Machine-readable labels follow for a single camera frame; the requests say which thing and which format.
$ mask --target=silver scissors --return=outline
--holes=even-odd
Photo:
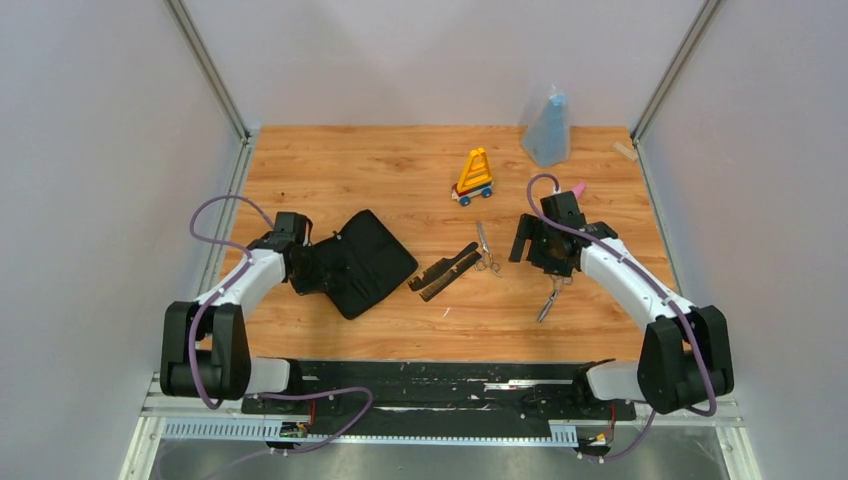
[[[480,235],[480,245],[483,246],[483,258],[474,263],[474,268],[479,271],[489,269],[496,277],[501,276],[501,264],[496,262],[492,257],[492,252],[489,250],[489,242],[486,241],[486,234],[483,232],[483,222],[477,222],[477,233]]]
[[[551,275],[551,280],[554,282],[554,288],[553,291],[551,291],[551,296],[548,297],[548,301],[545,302],[545,306],[543,306],[542,310],[539,312],[539,316],[536,317],[537,322],[541,322],[548,316],[548,312],[551,311],[551,307],[554,306],[554,302],[556,302],[557,297],[559,297],[559,292],[561,292],[566,285],[571,285],[571,277]]]

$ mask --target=gray wall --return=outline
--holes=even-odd
[[[157,0],[0,2],[0,122],[0,478],[113,479],[237,142]]]
[[[702,0],[186,3],[253,127],[514,125],[552,83],[633,125]]]
[[[845,478],[848,3],[726,2],[645,141],[686,294],[727,314],[763,478]]]

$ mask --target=pink object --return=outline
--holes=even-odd
[[[583,195],[583,190],[586,190],[586,182],[580,182],[571,187],[571,192],[574,193],[576,198],[580,198],[580,195]]]

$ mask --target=yellow toy truck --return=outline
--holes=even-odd
[[[471,204],[471,197],[492,196],[492,171],[489,169],[489,157],[482,148],[476,148],[468,154],[468,160],[459,176],[459,182],[451,188],[451,198],[463,207]]]

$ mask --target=black comb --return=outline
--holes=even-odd
[[[433,297],[439,294],[442,290],[445,289],[448,285],[450,285],[454,280],[459,278],[460,275],[465,273],[466,270],[471,268],[477,260],[480,260],[483,256],[480,255],[480,252],[474,251],[471,254],[467,255],[462,260],[456,263],[456,266],[445,272],[444,275],[437,278],[433,281],[427,288],[421,292],[421,298],[424,299],[425,302],[429,302]]]
[[[452,266],[456,265],[456,262],[462,260],[466,255],[474,250],[477,250],[478,246],[477,242],[471,242],[467,247],[463,248],[461,252],[456,254],[455,257],[437,260],[436,263],[427,268],[427,270],[424,270],[424,273],[422,273],[420,277],[415,277],[407,282],[407,285],[409,285],[409,288],[412,289],[413,292],[421,290],[427,285],[430,285],[433,280],[441,277],[445,272],[450,270]]]

